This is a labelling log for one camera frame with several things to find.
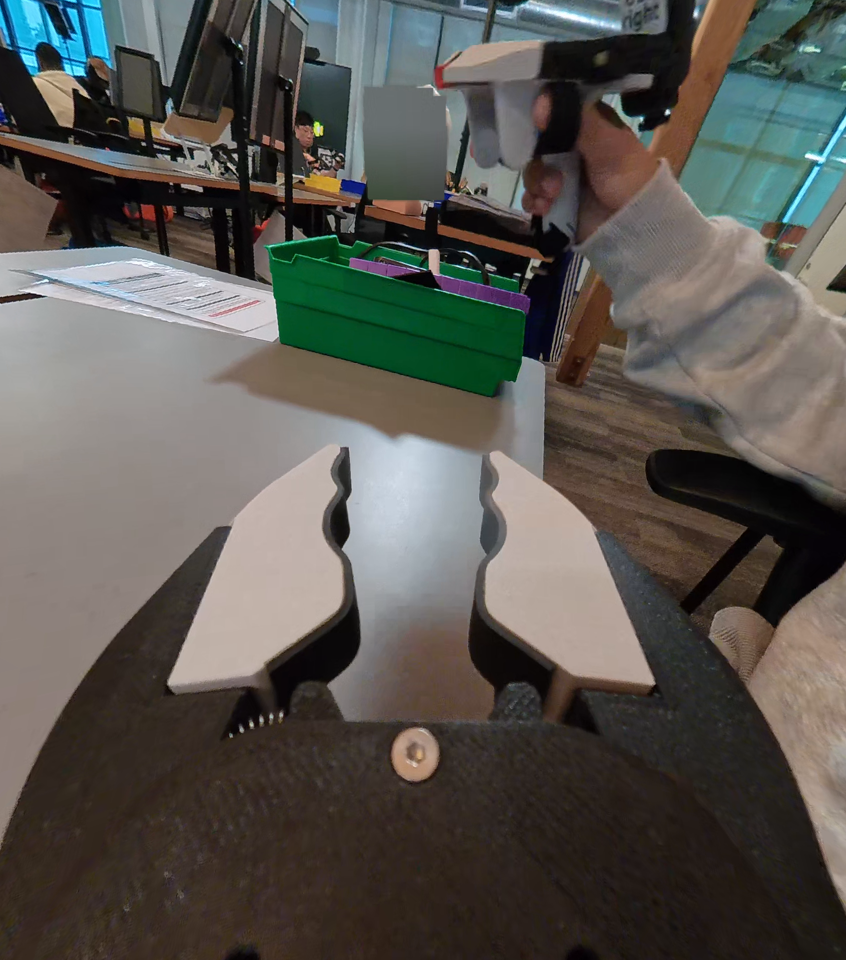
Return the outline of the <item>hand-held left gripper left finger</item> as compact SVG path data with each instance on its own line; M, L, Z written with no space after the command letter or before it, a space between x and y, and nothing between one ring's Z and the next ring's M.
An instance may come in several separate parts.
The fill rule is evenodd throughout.
M286 710L301 683L327 684L357 655L350 452L330 444L235 516L171 668L171 693L250 691Z

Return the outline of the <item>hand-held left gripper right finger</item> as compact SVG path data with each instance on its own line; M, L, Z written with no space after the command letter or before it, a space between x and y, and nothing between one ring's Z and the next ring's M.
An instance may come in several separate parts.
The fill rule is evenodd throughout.
M561 722L581 691L646 697L651 667L584 513L503 454L482 459L469 650L495 690L531 686Z

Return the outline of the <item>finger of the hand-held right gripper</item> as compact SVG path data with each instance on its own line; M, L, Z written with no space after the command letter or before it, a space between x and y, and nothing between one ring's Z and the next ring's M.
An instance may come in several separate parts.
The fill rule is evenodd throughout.
M434 70L437 90L522 85L538 90L547 41L501 41L472 45Z

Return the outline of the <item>person's right forearm grey sleeve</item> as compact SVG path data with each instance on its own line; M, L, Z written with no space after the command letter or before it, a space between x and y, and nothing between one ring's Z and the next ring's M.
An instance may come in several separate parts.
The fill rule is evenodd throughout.
M770 267L756 231L703 216L666 164L578 247L612 292L629 379L846 514L846 318Z

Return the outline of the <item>person's right hand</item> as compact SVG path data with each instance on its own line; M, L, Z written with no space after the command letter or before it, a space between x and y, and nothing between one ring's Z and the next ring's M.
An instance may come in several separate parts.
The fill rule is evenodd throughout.
M659 162L607 104L585 102L575 151L579 157L578 243L586 242L635 198L655 176ZM564 174L541 157L523 173L523 209L545 217L565 193Z

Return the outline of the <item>large black monitor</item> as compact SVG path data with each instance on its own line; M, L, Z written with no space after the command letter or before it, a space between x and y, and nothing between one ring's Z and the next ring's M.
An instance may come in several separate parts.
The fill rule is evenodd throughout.
M170 100L174 112L196 121L216 122L232 103L232 64L244 47L256 1L194 1L177 57Z
M309 21L291 2L261 1L251 20L247 65L249 140L284 152L293 135Z

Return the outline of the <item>purple block strip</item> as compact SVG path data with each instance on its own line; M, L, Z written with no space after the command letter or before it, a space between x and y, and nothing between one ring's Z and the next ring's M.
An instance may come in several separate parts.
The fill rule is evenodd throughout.
M447 274L433 274L420 267L399 265L395 262L381 262L352 257L349 266L363 272L396 279L429 289L439 288L443 292L462 296L471 300L519 309L525 314L531 306L529 296L520 292L508 291L481 281L459 279Z

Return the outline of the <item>green plastic bin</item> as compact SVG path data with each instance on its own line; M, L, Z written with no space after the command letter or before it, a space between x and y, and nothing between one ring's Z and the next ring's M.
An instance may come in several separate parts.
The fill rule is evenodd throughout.
M267 247L282 345L493 396L522 366L526 315L514 308L353 269L351 258L519 292L464 251L464 266L430 268L436 250L394 242L345 245L332 235Z

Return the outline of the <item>paper sheets in plastic sleeve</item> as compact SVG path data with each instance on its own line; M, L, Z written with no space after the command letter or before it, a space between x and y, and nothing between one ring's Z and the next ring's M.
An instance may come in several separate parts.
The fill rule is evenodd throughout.
M99 306L178 325L276 342L276 301L259 286L243 286L192 270L131 258L96 265L30 270L22 293Z

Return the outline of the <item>small black monitor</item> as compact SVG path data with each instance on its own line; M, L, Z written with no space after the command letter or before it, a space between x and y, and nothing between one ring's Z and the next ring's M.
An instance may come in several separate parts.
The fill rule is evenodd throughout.
M112 100L122 114L151 123L165 122L165 91L157 59L148 52L117 45L113 52Z

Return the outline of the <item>long wooden desk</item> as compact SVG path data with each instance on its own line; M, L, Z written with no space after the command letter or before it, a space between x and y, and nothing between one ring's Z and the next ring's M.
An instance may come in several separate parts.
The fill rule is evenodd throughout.
M325 207L357 209L364 198L341 191L318 191L314 187L279 185L250 180L241 188L231 175L215 175L189 167L183 162L133 155L101 148L73 145L44 138L26 137L0 129L0 147L16 155L25 155L42 162L67 165L134 184L154 184L168 188L168 196L153 198L157 207L203 207L211 210L214 245L214 267L218 272L232 272L231 254L237 256L236 274L252 280L255 276L252 235L244 239L232 236L223 211L237 211L237 224L250 227L253 203L273 208Z

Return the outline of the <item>slanted wooden post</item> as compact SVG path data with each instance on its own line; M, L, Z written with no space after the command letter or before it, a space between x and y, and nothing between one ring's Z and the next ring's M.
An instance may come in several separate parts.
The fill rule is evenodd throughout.
M755 1L706 3L693 41L692 62L669 123L657 129L649 146L680 176L717 95L732 55L756 6ZM573 306L556 380L581 386L611 327L611 292L589 270Z

